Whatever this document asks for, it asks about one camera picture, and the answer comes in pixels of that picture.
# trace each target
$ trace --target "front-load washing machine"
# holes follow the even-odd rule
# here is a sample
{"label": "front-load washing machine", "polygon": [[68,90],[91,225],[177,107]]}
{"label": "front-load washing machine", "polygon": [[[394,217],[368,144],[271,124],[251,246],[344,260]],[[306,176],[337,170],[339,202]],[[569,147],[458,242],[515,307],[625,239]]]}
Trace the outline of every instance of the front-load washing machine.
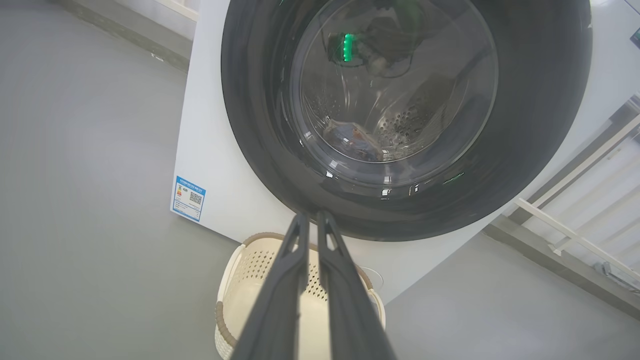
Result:
{"label": "front-load washing machine", "polygon": [[328,210],[385,302],[640,90],[622,0],[218,0],[199,17],[172,211],[243,241]]}

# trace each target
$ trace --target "white railing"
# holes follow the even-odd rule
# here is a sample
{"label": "white railing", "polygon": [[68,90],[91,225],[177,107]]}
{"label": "white railing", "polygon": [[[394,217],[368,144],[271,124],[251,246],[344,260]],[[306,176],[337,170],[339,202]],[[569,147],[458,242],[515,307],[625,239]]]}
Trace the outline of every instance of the white railing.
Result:
{"label": "white railing", "polygon": [[539,199],[515,201],[533,215],[524,226],[544,237],[558,256],[568,251],[589,265],[604,260],[633,278],[636,287],[640,144],[634,138],[639,126],[640,115]]}

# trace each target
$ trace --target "laundry basket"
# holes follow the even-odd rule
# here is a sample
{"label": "laundry basket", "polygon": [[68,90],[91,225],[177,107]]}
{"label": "laundry basket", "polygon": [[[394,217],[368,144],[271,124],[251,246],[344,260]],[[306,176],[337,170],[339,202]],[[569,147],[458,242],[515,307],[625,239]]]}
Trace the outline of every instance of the laundry basket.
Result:
{"label": "laundry basket", "polygon": [[[216,304],[216,349],[224,360],[231,357],[244,323],[249,317],[273,258],[278,254],[284,236],[260,233],[251,236],[231,255],[218,290]],[[317,247],[309,244],[309,277],[300,296],[300,359],[331,359],[328,297],[318,276]],[[385,326],[385,308],[373,290],[369,278],[356,267],[373,308]]]}

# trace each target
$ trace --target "door glass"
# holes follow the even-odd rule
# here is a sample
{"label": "door glass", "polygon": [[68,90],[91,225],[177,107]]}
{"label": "door glass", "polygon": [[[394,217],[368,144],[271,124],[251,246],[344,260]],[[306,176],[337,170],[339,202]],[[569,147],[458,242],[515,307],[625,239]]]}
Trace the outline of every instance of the door glass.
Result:
{"label": "door glass", "polygon": [[[408,160],[448,129],[474,128],[438,150],[449,154],[440,162],[450,163],[488,117],[497,57],[466,0],[335,0],[305,30],[291,79],[301,138],[328,165]],[[476,106],[472,124],[458,123],[465,103],[478,97],[487,105]]]}

